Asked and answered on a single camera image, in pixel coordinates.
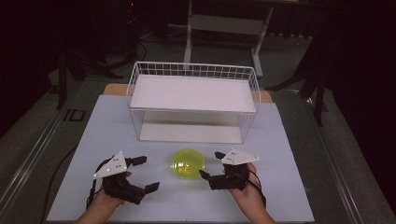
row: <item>human hand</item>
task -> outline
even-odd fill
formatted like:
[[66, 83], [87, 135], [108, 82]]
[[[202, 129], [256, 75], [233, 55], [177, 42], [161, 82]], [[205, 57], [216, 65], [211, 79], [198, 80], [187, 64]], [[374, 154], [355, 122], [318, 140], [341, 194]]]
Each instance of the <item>human hand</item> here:
[[[247, 164], [247, 168], [256, 174], [256, 167], [251, 162]], [[248, 179], [257, 187], [260, 187], [256, 176], [251, 172]], [[251, 184], [247, 183], [243, 190], [230, 189], [230, 192], [241, 211], [253, 224], [275, 223], [265, 210], [262, 195]]]
[[124, 200], [113, 198], [105, 193], [103, 189], [95, 195], [91, 205], [85, 213], [76, 221], [76, 224], [99, 224], [105, 223], [113, 215], [116, 208], [124, 204]]

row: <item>metal stand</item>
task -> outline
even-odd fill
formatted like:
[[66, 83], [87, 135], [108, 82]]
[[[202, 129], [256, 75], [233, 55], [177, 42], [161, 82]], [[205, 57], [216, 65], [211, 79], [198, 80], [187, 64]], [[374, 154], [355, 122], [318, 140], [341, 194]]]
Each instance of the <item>metal stand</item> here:
[[184, 51], [184, 63], [191, 62], [191, 33], [194, 30], [217, 31], [243, 35], [257, 35], [257, 45], [251, 50], [253, 58], [254, 69], [256, 70], [257, 77], [262, 77], [262, 65], [259, 58], [260, 48], [262, 41], [271, 19], [274, 8], [268, 8], [266, 12], [265, 21], [247, 20], [228, 17], [206, 16], [192, 13], [192, 0], [189, 2], [189, 17], [187, 19], [187, 44]]
[[317, 90], [314, 116], [319, 126], [322, 126], [321, 111], [326, 76], [329, 74], [336, 55], [336, 49], [342, 37], [337, 32], [341, 29], [340, 26], [342, 24], [337, 23], [336, 15], [327, 16], [294, 72], [294, 76], [275, 86], [265, 88], [267, 91], [279, 91], [292, 83], [305, 79], [305, 83], [300, 88], [299, 93], [303, 98], [309, 98]]

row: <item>floor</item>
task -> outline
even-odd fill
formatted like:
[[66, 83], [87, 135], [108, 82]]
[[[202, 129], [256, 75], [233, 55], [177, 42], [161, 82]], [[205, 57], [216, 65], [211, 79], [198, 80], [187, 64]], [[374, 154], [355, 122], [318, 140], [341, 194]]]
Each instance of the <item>floor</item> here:
[[[185, 30], [174, 27], [173, 31], [166, 42], [159, 41], [155, 34], [144, 34], [138, 47], [139, 57], [146, 55], [145, 61], [182, 62]], [[194, 34], [191, 61], [252, 66], [247, 46], [251, 41], [247, 38], [239, 41], [243, 44], [231, 42], [213, 42], [207, 34]], [[267, 36], [260, 53], [264, 72], [259, 79], [261, 88], [291, 77], [309, 43], [310, 39], [300, 37]], [[63, 109], [56, 110], [57, 95], [47, 93], [1, 138], [0, 191], [5, 193], [0, 202], [1, 223], [40, 222], [43, 211], [45, 215], [50, 210], [72, 156], [62, 160], [78, 144], [98, 95], [108, 83], [127, 82], [132, 66], [115, 70], [124, 79], [109, 79], [87, 71], [84, 81], [69, 78], [68, 101]], [[56, 84], [57, 71], [49, 76]], [[295, 83], [286, 90], [270, 93], [290, 140], [314, 223], [396, 223], [332, 93], [326, 90], [320, 128], [313, 120], [309, 99], [298, 94], [301, 85], [302, 82]], [[67, 117], [68, 110], [86, 114], [82, 121], [73, 121]], [[35, 160], [29, 160], [33, 157], [29, 155], [35, 155]]]

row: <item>white table surface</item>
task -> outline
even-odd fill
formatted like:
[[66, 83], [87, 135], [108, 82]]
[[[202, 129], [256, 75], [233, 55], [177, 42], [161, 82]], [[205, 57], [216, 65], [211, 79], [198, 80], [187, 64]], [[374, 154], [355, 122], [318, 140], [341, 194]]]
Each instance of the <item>white table surface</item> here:
[[178, 178], [170, 168], [173, 153], [192, 147], [205, 155], [205, 170], [222, 174], [215, 151], [232, 148], [260, 156], [254, 165], [267, 198], [267, 210], [277, 222], [314, 221], [304, 186], [276, 105], [260, 109], [243, 145], [141, 142], [124, 96], [101, 95], [49, 211], [48, 221], [73, 221], [84, 211], [97, 166], [123, 152], [127, 158], [147, 156], [148, 162], [130, 167], [128, 178], [140, 188], [161, 182], [141, 204], [126, 203], [109, 221], [120, 222], [248, 222], [228, 190], [211, 190], [208, 182]]

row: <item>white wire basket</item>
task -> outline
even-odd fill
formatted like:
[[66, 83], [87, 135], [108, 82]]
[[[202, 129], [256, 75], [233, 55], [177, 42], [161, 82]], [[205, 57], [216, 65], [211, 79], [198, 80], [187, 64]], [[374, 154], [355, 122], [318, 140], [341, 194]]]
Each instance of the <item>white wire basket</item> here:
[[261, 102], [253, 67], [138, 62], [127, 89], [142, 141], [243, 144]]

